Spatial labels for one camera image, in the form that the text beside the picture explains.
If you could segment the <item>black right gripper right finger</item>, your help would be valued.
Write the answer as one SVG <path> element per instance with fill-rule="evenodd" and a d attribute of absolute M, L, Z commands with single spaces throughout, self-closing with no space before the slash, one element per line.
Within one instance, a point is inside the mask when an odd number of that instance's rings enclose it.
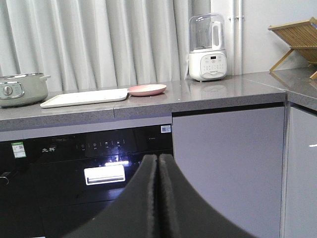
<path fill-rule="evenodd" d="M 191 186 L 170 154 L 161 154 L 159 221 L 162 238 L 253 238 L 210 206 Z"/>

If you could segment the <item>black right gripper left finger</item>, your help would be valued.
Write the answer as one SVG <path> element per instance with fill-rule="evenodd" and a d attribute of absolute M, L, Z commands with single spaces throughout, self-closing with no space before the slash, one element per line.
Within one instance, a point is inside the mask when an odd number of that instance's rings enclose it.
<path fill-rule="evenodd" d="M 157 238 L 157 155 L 145 155 L 124 191 L 95 218 L 65 238 Z"/>

